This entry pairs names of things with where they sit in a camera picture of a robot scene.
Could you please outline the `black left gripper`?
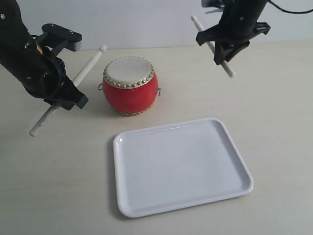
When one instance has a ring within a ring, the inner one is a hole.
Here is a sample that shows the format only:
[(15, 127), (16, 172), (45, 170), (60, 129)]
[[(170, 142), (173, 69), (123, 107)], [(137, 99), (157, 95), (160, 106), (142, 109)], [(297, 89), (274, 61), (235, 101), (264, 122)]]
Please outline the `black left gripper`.
[(40, 45), (31, 36), (14, 38), (14, 76), (26, 91), (52, 106), (70, 111), (88, 102), (68, 78), (65, 64), (56, 50)]

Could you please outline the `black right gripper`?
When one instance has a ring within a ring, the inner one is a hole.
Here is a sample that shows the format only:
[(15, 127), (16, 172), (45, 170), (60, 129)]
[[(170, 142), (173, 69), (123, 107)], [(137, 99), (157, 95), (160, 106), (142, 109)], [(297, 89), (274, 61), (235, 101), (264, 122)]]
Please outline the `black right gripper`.
[[(261, 11), (257, 9), (225, 9), (217, 25), (199, 32), (196, 36), (198, 45), (215, 42), (214, 62), (221, 65), (231, 61), (239, 52), (249, 47), (251, 39), (265, 34), (271, 27), (266, 22), (258, 22)], [(224, 50), (222, 43), (229, 45)]]

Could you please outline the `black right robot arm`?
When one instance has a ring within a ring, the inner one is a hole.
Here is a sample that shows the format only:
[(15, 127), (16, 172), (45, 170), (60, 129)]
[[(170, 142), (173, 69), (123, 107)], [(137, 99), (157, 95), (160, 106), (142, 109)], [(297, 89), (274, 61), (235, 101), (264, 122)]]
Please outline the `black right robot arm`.
[(215, 64), (229, 62), (251, 39), (270, 31), (268, 23), (258, 22), (266, 4), (266, 0), (210, 0), (208, 6), (222, 7), (223, 13), (217, 25), (197, 34), (197, 43), (214, 42)]

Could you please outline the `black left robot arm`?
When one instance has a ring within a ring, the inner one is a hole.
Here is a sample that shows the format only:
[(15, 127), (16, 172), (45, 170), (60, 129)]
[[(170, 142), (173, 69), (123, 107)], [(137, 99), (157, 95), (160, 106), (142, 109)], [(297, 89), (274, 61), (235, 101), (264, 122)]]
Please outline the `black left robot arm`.
[(58, 54), (78, 51), (82, 35), (54, 23), (42, 26), (41, 35), (31, 35), (22, 21), (17, 1), (0, 2), (0, 63), (33, 97), (71, 110), (88, 102), (69, 79)]

